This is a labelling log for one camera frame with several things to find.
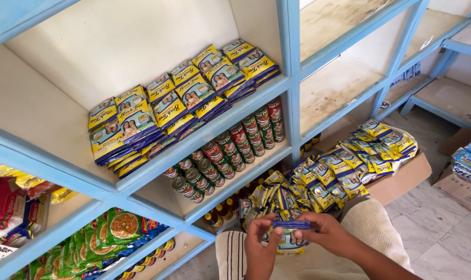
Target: tiled floor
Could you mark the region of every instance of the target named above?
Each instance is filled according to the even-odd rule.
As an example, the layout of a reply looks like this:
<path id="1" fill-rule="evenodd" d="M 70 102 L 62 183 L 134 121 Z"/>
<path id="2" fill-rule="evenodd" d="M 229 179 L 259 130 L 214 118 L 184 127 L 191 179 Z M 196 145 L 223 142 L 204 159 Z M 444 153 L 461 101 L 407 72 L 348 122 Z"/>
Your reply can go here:
<path id="1" fill-rule="evenodd" d="M 386 206 L 413 270 L 425 280 L 471 280 L 471 213 L 431 187 L 448 161 L 437 152 L 438 146 L 459 128 L 419 108 L 408 118 L 394 112 L 387 119 L 419 141 L 433 169 L 427 181 Z M 191 280 L 218 279 L 214 245 L 166 279 L 186 275 Z"/>

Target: white cloth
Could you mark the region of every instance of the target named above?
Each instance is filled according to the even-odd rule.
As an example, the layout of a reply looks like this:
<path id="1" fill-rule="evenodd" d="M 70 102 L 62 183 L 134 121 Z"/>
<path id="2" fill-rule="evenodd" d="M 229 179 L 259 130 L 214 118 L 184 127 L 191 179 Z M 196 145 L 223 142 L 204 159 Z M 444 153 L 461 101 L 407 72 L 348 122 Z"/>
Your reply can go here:
<path id="1" fill-rule="evenodd" d="M 370 199 L 358 203 L 346 213 L 341 224 L 364 243 L 413 273 L 400 234 L 377 200 Z M 220 280 L 240 280 L 246 273 L 245 237 L 245 233 L 233 231 L 217 236 Z M 337 257 L 315 243 L 308 245 L 302 255 L 277 256 L 270 279 L 369 280 L 355 263 Z"/>

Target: cardboard box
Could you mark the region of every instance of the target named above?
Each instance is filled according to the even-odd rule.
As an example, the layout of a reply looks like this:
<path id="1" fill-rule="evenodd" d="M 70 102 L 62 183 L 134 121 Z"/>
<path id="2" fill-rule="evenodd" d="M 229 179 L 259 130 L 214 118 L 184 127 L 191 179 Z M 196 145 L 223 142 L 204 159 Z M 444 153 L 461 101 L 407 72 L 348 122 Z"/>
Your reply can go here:
<path id="1" fill-rule="evenodd" d="M 348 138 L 349 133 L 357 129 L 355 124 L 349 125 L 315 145 L 315 148 L 320 152 L 326 152 L 332 149 L 338 141 Z M 417 155 L 404 162 L 394 176 L 383 176 L 365 187 L 369 190 L 370 197 L 377 199 L 382 205 L 387 205 L 422 183 L 431 173 L 431 166 L 427 162 L 424 151 L 419 149 Z"/>
<path id="2" fill-rule="evenodd" d="M 433 188 L 471 211 L 471 183 L 453 174 L 451 166 L 443 170 Z"/>
<path id="3" fill-rule="evenodd" d="M 460 147 L 465 147 L 471 143 L 471 130 L 460 129 L 446 142 L 442 143 L 438 152 L 445 156 L 452 156 Z"/>

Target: blue shelf frame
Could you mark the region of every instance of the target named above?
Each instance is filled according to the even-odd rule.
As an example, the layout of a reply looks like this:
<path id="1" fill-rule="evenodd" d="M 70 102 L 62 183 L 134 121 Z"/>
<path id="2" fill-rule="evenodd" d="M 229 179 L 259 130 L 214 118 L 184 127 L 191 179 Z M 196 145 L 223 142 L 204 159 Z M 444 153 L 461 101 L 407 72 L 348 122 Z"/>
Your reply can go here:
<path id="1" fill-rule="evenodd" d="M 426 111 L 430 111 L 433 114 L 446 119 L 447 121 L 456 124 L 462 128 L 466 128 L 468 130 L 471 130 L 471 123 L 466 122 L 462 120 L 461 118 L 453 115 L 452 113 L 444 110 L 443 108 L 440 108 L 438 106 L 435 106 L 431 104 L 430 102 L 427 102 L 426 100 L 423 100 L 419 97 L 417 97 L 417 92 L 419 92 L 421 89 L 423 89 L 425 86 L 429 85 L 432 81 L 436 79 L 442 78 L 445 73 L 450 69 L 451 65 L 456 61 L 458 58 L 459 54 L 464 53 L 471 55 L 471 45 L 463 44 L 461 42 L 457 42 L 452 40 L 452 36 L 455 35 L 457 32 L 462 30 L 463 28 L 467 27 L 469 24 L 471 24 L 471 12 L 468 16 L 467 19 L 463 20 L 460 22 L 457 26 L 453 27 L 449 32 L 447 32 L 448 37 L 444 38 L 440 45 L 438 47 L 442 47 L 444 49 L 444 54 L 436 64 L 435 68 L 431 72 L 430 76 L 426 78 L 424 81 L 422 81 L 419 85 L 417 85 L 415 88 L 407 92 L 405 95 L 403 95 L 400 99 L 398 99 L 396 102 L 394 102 L 393 105 L 396 104 L 396 106 L 390 106 L 387 110 L 384 110 L 381 114 L 375 116 L 376 119 L 382 119 L 385 116 L 387 116 L 390 112 L 395 110 L 397 107 L 405 103 L 403 106 L 400 114 L 402 116 L 407 116 L 408 113 L 412 110 L 412 108 L 417 105 Z"/>
<path id="2" fill-rule="evenodd" d="M 25 1 L 21 7 L 14 5 L 14 3 L 18 4 L 18 0 L 0 2 L 0 16 L 9 15 L 8 17 L 11 18 L 8 22 L 0 20 L 0 44 L 42 22 L 46 18 L 53 16 L 77 1 L 78 0 L 29 0 Z M 187 232 L 205 240 L 201 245 L 195 247 L 182 258 L 178 259 L 169 268 L 153 277 L 154 280 L 161 280 L 179 266 L 186 263 L 197 253 L 201 252 L 204 248 L 214 243 L 217 233 L 208 231 L 194 224 L 204 213 L 214 208 L 221 201 L 228 198 L 236 190 L 242 188 L 276 162 L 285 158 L 291 162 L 297 162 L 299 160 L 300 146 L 304 142 L 326 129 L 370 96 L 376 94 L 375 103 L 371 109 L 370 115 L 377 119 L 384 118 L 406 101 L 408 101 L 407 104 L 422 104 L 418 103 L 418 98 L 414 97 L 413 94 L 425 87 L 435 78 L 438 78 L 442 73 L 444 74 L 451 63 L 456 59 L 458 52 L 466 52 L 467 50 L 462 46 L 457 46 L 454 42 L 451 42 L 449 38 L 471 23 L 471 14 L 469 18 L 462 20 L 451 30 L 435 38 L 432 43 L 423 50 L 407 58 L 405 61 L 402 61 L 429 0 L 393 0 L 386 7 L 301 62 L 299 2 L 295 0 L 276 0 L 276 3 L 280 30 L 282 75 L 259 87 L 254 94 L 245 98 L 242 102 L 235 104 L 233 108 L 192 133 L 189 137 L 182 140 L 180 144 L 176 144 L 172 148 L 164 151 L 154 160 L 148 162 L 132 175 L 120 180 L 116 184 L 104 180 L 0 129 L 0 162 L 35 176 L 42 177 L 48 181 L 64 185 L 92 198 L 88 203 L 48 228 L 37 238 L 33 239 L 33 241 L 0 261 L 0 279 L 8 278 L 15 271 L 37 258 L 41 252 L 49 250 L 54 245 L 70 236 L 75 229 L 85 226 L 110 207 L 120 207 L 164 223 L 170 226 L 170 228 L 108 270 L 98 278 L 99 280 L 113 279 L 179 232 Z M 322 120 L 312 130 L 301 134 L 299 129 L 301 81 L 410 7 L 412 7 L 410 16 L 401 34 L 388 70 L 384 73 L 384 77 L 372 84 L 365 91 L 359 93 L 355 98 L 357 101 L 352 105 L 345 104 Z M 429 53 L 439 48 L 441 44 L 445 44 L 445 47 L 448 49 L 444 54 L 444 59 L 442 58 L 442 61 L 438 64 L 437 69 L 431 73 L 431 76 L 403 95 L 403 97 L 394 102 L 388 109 L 378 114 L 377 108 L 379 108 L 380 103 L 384 99 L 391 81 L 405 69 L 415 64 L 415 62 L 420 61 Z M 201 204 L 191 213 L 182 217 L 134 194 L 134 192 L 143 187 L 146 183 L 161 175 L 168 167 L 176 164 L 189 155 L 190 152 L 198 149 L 237 121 L 240 121 L 244 116 L 249 115 L 277 96 L 281 97 L 283 104 L 283 113 L 286 120 L 284 123 L 287 138 L 286 144 L 280 145 L 278 150 L 273 151 L 270 157 L 264 162 L 259 162 L 243 176 L 240 176 L 237 181 L 231 182 L 227 187 L 215 192 L 207 203 Z"/>

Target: hand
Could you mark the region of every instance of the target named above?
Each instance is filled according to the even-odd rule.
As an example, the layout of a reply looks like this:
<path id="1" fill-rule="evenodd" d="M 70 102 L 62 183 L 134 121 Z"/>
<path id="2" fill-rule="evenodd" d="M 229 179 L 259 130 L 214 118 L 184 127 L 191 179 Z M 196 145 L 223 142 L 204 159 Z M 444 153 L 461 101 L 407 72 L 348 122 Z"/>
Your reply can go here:
<path id="1" fill-rule="evenodd" d="M 244 241 L 246 251 L 247 280 L 268 280 L 275 264 L 275 255 L 284 229 L 276 227 L 268 239 L 268 245 L 264 246 L 261 240 L 272 225 L 275 214 L 269 214 L 251 221 L 247 226 L 247 236 Z"/>
<path id="2" fill-rule="evenodd" d="M 308 240 L 324 247 L 330 253 L 349 260 L 357 255 L 364 246 L 363 242 L 349 233 L 331 215 L 313 212 L 303 212 L 295 220 L 309 221 L 312 230 L 296 230 L 294 236 L 299 239 Z"/>

